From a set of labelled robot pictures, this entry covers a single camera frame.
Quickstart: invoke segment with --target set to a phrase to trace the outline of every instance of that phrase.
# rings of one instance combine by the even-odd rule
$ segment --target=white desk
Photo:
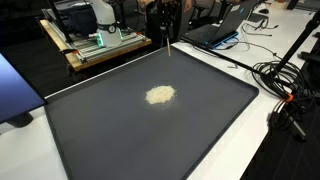
[[[248,36],[249,41],[283,56],[312,16],[309,12],[300,10],[270,9],[270,13],[269,25],[278,24],[279,27],[275,30],[264,30],[263,33],[273,34],[273,37]],[[298,52],[310,51],[315,42],[316,38],[309,37]],[[186,43],[176,43],[174,46],[257,86],[251,74],[243,68],[228,68],[231,63],[203,54]],[[252,46],[250,51],[245,50],[246,45],[239,44],[220,53],[248,65],[273,60],[272,54],[263,49]],[[290,62],[299,67],[303,65],[303,61],[296,55]],[[259,96],[226,131],[189,179],[239,179],[268,132],[267,116],[277,102],[278,99],[260,89]],[[27,127],[14,129],[0,136],[0,179],[67,179],[43,108],[33,111],[32,115],[35,120]]]

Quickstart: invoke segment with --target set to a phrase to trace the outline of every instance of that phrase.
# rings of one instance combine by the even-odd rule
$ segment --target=cable bundle
[[[271,129],[287,129],[294,120],[302,121],[302,115],[316,106],[314,92],[300,69],[289,62],[277,72],[279,62],[257,63],[253,68],[259,73],[252,72],[252,77],[264,90],[281,99],[269,119]]]

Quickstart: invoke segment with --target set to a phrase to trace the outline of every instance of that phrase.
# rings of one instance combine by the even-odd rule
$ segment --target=pile of powder
[[[146,100],[149,104],[164,103],[169,101],[175,95],[175,92],[176,90],[171,86],[154,87],[146,93]]]

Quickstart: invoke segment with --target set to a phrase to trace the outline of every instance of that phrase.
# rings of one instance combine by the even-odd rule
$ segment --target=monitor
[[[0,124],[19,121],[17,126],[27,125],[31,122],[29,111],[44,104],[39,93],[0,54]]]

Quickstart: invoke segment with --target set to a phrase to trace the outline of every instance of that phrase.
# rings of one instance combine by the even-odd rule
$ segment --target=white device
[[[120,29],[114,17],[113,8],[103,0],[89,0],[97,18],[97,41],[99,46],[114,47],[122,42]]]

